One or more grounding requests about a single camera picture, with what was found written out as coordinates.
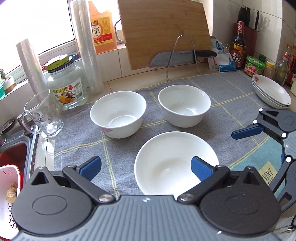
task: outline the white bowl rim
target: white bowl rim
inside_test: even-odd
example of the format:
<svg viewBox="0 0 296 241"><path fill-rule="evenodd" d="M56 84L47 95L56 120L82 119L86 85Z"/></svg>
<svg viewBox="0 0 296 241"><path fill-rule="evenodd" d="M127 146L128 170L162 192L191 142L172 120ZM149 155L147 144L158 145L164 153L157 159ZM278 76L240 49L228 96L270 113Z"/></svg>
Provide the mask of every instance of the white bowl rim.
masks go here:
<svg viewBox="0 0 296 241"><path fill-rule="evenodd" d="M279 107L283 107L283 108L288 108L290 106L290 105L284 105L284 104L279 104L278 102L275 102L273 99L271 99L269 96L267 96L261 89L259 89L255 84L256 83L254 81L252 81L253 87L256 88L256 90L259 91L261 95L263 95L265 98L267 98L269 101L271 101L275 105L277 105Z"/></svg>
<svg viewBox="0 0 296 241"><path fill-rule="evenodd" d="M276 102L278 102L278 103L280 103L280 104L283 104L283 105L291 105L291 104L292 104L292 99L291 99L289 93L285 90L285 88L284 88L283 86L279 85L277 82L273 81L271 78L268 78L268 77L266 77L266 76L264 76L264 75L261 75L261 74L255 74L255 75L253 75L253 77L252 77L252 81L254 81L254 83L256 84L256 86L258 86L258 88L259 88L262 92L264 92L263 89L261 89L261 87L255 82L255 77L257 77L257 76L259 76L260 78L261 78L261 77L264 77L265 79L269 79L269 80L272 81L272 83L275 83L275 84L277 84L278 86L280 86L281 89L284 91L284 94L285 94L286 96L288 96L288 97L290 98L290 100L289 100L289 103L288 103L288 104L284 104L284 103L281 103L280 101L276 100L275 98L273 98L273 97L270 96L270 95L268 95L269 98L271 98L271 99L273 99L274 101L276 101Z"/></svg>
<svg viewBox="0 0 296 241"><path fill-rule="evenodd" d="M103 99L103 98L105 98L105 97L107 97L107 96L109 96L109 95L112 95L112 94L118 93L118 92L131 92L131 93L134 93L134 94L137 94L138 96L140 96L140 97L144 100L144 102L145 102L145 108L144 108L143 113L139 116L139 118L135 119L133 122L131 122L131 123L127 124L127 125L124 125L124 126L109 127L109 126L102 126L102 125L99 125L99 124L95 123L95 121L94 121L93 118L91 117L91 111L92 111L94 105L95 105L98 101L100 101L101 99ZM90 115L90 118L91 118L92 122L93 122L94 124L96 124L97 126L99 126L99 127L101 127L101 128L106 128L106 129L112 129L112 130L114 130L114 129L118 129L118 128L127 127L127 126L129 126L129 125L132 125L132 124L135 123L137 120L141 119L141 118L143 117L143 115L145 114L145 112L146 112L146 108L147 108L146 100L145 100L145 98L144 98L142 95L140 95L139 93L136 93L136 92L134 92L134 91L116 91L116 92L112 92L112 93L107 94L107 95L101 97L100 99L98 99L98 100L93 104L93 106L91 107L91 111L90 111L89 115Z"/></svg>
<svg viewBox="0 0 296 241"><path fill-rule="evenodd" d="M209 98L209 100L210 100L210 106L209 106L209 108L207 108L207 110L204 111L203 113L199 113L199 114L197 114L197 115L184 115L184 114L180 114L180 113L177 113L177 112L174 112L174 111L168 109L167 107L165 107L165 106L161 103L161 101L159 100L159 96L160 96L160 93L161 93L163 90L165 90L165 89L167 89L167 88L170 88L170 87L172 87L172 86L189 86L189 87L192 87L192 88L198 89L198 90L202 91L203 93L205 93L203 90L201 90L201 89L199 89L199 88L197 88L197 87L195 87L195 86L191 86L191 85L170 85L170 86L168 86L168 87L165 87L165 88L163 88L163 89L159 92L159 94L158 94L158 102L159 102L160 105L161 105L163 108L165 108L167 111L169 111L169 112L171 112L171 113L174 113L174 114L176 114L176 115L179 115L179 116L188 116L188 117L189 117L189 116L200 116L200 115L203 115L204 113L206 113L206 112L211 108L211 105L212 105L211 98L208 96L207 93L205 93L206 96L207 96L207 97Z"/></svg>
<svg viewBox="0 0 296 241"><path fill-rule="evenodd" d="M196 136L196 135L194 135L194 134L191 134L191 133L188 133L188 132L184 132L184 131L167 131L167 132L164 132L164 133L160 133L160 134L158 134L158 135L156 135L156 136L154 136L154 137L152 137L151 139L149 139L148 141L146 141L146 143L144 144L144 145L142 145L142 147L140 148L140 150L138 151L138 153L137 153L137 156L136 156L136 159L135 159L135 164L134 164L134 166L133 166L133 172L134 172L134 175L135 175L135 180L136 180L136 183L137 183L137 185L138 185L138 187L140 188L140 190L144 193L144 191L143 191L143 189L142 189L142 186L140 185L140 183L139 183L139 181L138 181L138 177L137 177L137 172L136 172L136 164L137 164L137 160L138 160L138 157L139 157L139 154L140 154L140 152L142 151L142 149L150 142L150 141L152 141L153 139L155 139L155 138L157 138L157 137L159 137L159 136L162 136L162 135L167 135L168 133L183 133L183 134L188 134L188 135L190 135L190 136L194 136L194 137L197 137L198 139L200 139L200 140L202 140L203 142L205 142L205 143L207 143L204 139L202 139L202 138L200 138L200 137L198 137L198 136Z"/></svg>

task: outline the wooden cutting board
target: wooden cutting board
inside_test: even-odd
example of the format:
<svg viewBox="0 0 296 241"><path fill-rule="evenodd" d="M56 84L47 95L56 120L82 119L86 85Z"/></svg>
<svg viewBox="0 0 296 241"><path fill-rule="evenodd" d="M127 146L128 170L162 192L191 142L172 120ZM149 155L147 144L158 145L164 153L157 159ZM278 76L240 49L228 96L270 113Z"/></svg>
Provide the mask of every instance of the wooden cutting board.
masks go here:
<svg viewBox="0 0 296 241"><path fill-rule="evenodd" d="M153 57L173 50L181 34L195 50L212 50L202 3L190 0L118 0L132 70L148 67ZM189 38L176 51L193 50Z"/></svg>

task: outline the ginger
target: ginger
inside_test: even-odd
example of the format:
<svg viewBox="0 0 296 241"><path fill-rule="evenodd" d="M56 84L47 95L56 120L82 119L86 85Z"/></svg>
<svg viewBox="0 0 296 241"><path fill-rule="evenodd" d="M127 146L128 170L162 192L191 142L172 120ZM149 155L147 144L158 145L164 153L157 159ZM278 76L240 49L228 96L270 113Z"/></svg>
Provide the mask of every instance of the ginger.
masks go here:
<svg viewBox="0 0 296 241"><path fill-rule="evenodd" d="M17 183L14 182L11 188L9 188L6 192L6 201L10 203L14 203L16 198L17 198Z"/></svg>

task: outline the stacked plate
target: stacked plate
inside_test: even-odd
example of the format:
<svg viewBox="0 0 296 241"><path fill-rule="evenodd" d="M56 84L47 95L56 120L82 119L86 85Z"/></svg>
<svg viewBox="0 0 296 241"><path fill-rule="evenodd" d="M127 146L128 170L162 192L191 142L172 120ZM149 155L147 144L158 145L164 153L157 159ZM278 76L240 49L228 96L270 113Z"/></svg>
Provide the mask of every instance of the stacked plate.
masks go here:
<svg viewBox="0 0 296 241"><path fill-rule="evenodd" d="M286 109L292 103L291 97L282 86L263 75L255 74L252 85L259 98L275 109Z"/></svg>

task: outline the white plastic basket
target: white plastic basket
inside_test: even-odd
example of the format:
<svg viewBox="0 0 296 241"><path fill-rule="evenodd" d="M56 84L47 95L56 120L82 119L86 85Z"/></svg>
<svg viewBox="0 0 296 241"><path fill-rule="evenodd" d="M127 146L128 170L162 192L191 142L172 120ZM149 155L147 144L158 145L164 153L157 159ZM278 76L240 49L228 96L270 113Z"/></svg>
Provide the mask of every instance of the white plastic basket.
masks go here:
<svg viewBox="0 0 296 241"><path fill-rule="evenodd" d="M12 203L6 201L6 192L18 183L17 196L22 187L20 171L15 165L0 167L0 238L13 239L19 232L11 214Z"/></svg>

